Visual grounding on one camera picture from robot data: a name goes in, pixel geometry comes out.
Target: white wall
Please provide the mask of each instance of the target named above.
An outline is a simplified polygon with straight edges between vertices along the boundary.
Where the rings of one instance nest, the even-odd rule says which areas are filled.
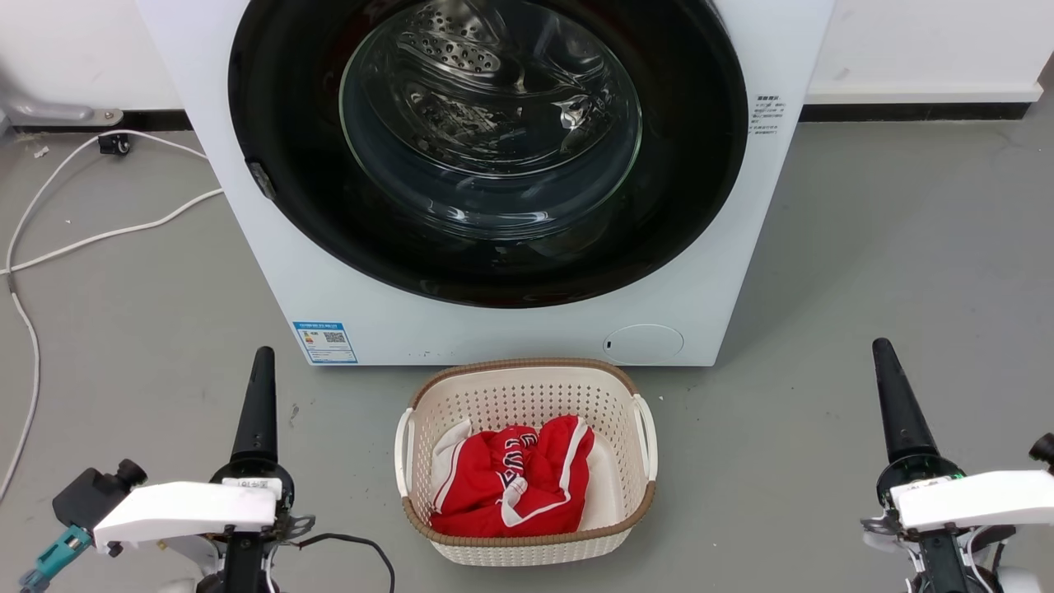
[[[0,0],[0,67],[47,101],[180,108],[135,0]]]
[[[1054,0],[839,0],[809,102],[1034,100],[1052,51]],[[180,106],[135,0],[3,0],[0,64],[45,100]]]
[[[838,0],[809,102],[1032,101],[1052,52],[1054,0]]]

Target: laundry basket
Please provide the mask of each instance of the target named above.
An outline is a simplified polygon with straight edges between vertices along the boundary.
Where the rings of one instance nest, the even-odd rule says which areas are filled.
[[[586,420],[596,437],[589,487],[578,532],[544,537],[454,537],[430,527],[432,450],[468,418],[472,432],[510,424],[539,428],[566,415]],[[585,359],[496,361],[444,371],[410,403],[395,433],[395,479],[414,528],[460,565],[523,567],[602,556],[644,516],[659,470],[655,422],[625,373]]]

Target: brown basket rim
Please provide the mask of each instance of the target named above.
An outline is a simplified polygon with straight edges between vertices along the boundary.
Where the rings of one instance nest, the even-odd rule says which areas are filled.
[[[431,379],[426,382],[421,390],[417,391],[413,399],[410,401],[410,408],[412,410],[417,409],[417,404],[421,402],[421,398],[435,387],[440,381],[449,379],[451,377],[456,377],[458,375],[470,375],[472,373],[481,373],[485,371],[502,371],[506,369],[529,369],[532,367],[579,367],[586,369],[596,369],[598,371],[603,371],[614,376],[623,386],[629,390],[630,394],[640,395],[637,391],[637,386],[633,381],[625,374],[621,369],[608,364],[604,361],[593,360],[593,359],[562,359],[562,358],[534,358],[534,359],[513,359],[513,360],[499,360],[490,362],[481,362],[475,364],[467,364],[463,367],[455,367],[447,369],[432,376]],[[609,537],[612,535],[620,534],[624,531],[631,529],[636,526],[643,517],[647,514],[648,509],[651,508],[651,502],[655,499],[656,493],[656,482],[651,480],[644,490],[644,498],[641,503],[637,507],[633,513],[623,519],[622,521],[608,526],[606,528],[599,528],[588,531],[580,531],[574,533],[564,533],[559,535],[545,535],[545,536],[534,536],[534,537],[456,537],[451,535],[444,535],[438,533],[429,527],[425,521],[417,516],[417,512],[413,508],[413,503],[410,501],[410,497],[403,497],[403,510],[406,512],[407,518],[410,523],[417,530],[421,535],[428,538],[430,541],[438,543],[441,546],[452,546],[452,547],[468,547],[468,548],[528,548],[533,546],[555,546],[560,543],[574,543],[578,541],[587,541],[589,539],[599,539],[602,537]]]

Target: gray floor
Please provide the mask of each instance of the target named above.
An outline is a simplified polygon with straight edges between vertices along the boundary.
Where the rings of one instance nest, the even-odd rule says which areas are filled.
[[[0,150],[3,244],[80,141]],[[155,219],[214,186],[203,162],[144,142],[123,160],[83,156],[19,253]],[[1020,122],[800,126],[719,364],[630,371],[661,437],[653,510],[610,556],[530,570],[451,565],[410,528],[391,447],[432,370],[308,368],[222,198],[20,272],[42,399],[0,508],[0,587],[59,533],[51,498],[84,468],[131,457],[156,481],[208,479],[229,455],[253,351],[270,344],[296,509],[379,541],[399,591],[900,591],[909,562],[864,547],[857,525],[877,511],[884,459],[871,340],[897,345],[945,455],[974,473],[1030,467],[1031,443],[1054,431],[1052,187],[1050,95]],[[4,464],[31,362],[0,304]],[[1054,530],[1017,541],[1008,561],[1054,587]],[[275,574],[300,592],[387,580],[370,550],[339,543],[280,554]],[[191,575],[152,548],[86,556],[54,591],[153,591]]]

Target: front-loading washing machine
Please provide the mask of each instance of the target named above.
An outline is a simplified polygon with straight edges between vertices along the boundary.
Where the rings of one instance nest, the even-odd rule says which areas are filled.
[[[308,361],[714,364],[834,0],[139,0]]]

